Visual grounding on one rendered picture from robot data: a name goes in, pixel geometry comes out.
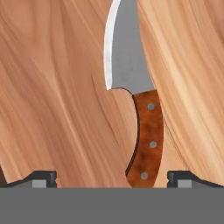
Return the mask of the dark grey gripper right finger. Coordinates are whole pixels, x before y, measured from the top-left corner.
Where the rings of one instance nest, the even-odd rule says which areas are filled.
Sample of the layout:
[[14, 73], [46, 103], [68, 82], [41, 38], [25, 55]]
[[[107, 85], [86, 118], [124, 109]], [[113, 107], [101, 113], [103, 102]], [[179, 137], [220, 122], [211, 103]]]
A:
[[213, 182], [201, 179], [190, 171], [168, 171], [167, 179], [168, 179], [167, 187], [171, 188], [196, 188], [196, 187], [224, 188], [224, 185], [218, 185]]

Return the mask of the light wooden cutting board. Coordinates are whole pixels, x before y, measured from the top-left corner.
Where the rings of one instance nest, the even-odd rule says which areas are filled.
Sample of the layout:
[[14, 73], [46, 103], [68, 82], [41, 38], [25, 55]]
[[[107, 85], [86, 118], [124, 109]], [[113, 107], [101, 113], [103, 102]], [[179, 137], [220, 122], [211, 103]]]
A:
[[[8, 181], [54, 170], [61, 187], [125, 187], [134, 103], [107, 90], [112, 0], [0, 0], [0, 167]], [[157, 186], [170, 170], [224, 185], [224, 0], [138, 0], [164, 112]]]

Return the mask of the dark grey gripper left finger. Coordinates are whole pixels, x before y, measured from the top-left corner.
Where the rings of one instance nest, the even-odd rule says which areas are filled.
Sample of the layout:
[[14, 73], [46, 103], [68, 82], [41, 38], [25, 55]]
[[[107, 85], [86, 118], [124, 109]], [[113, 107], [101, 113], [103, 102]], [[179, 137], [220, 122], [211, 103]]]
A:
[[33, 171], [27, 177], [1, 185], [7, 187], [55, 188], [57, 186], [56, 171]]

